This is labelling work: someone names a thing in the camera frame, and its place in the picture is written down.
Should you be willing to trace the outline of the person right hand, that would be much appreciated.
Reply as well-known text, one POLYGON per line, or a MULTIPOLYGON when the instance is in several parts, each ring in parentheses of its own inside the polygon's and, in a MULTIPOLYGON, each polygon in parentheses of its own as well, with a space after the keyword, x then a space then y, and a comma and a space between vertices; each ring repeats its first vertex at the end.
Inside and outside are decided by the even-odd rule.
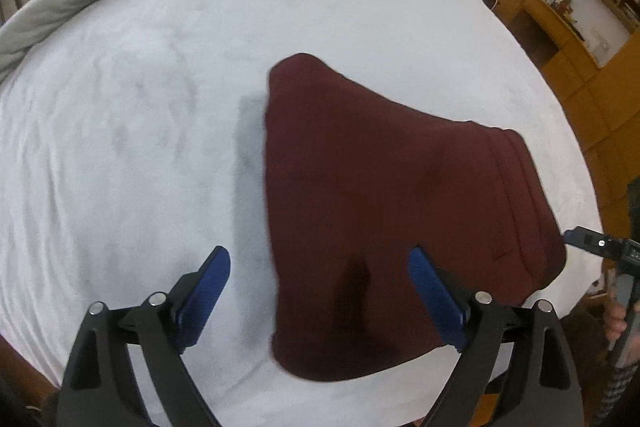
POLYGON ((615 298, 608 297, 603 313, 605 337, 608 341, 619 340, 627 329, 627 309, 615 298))

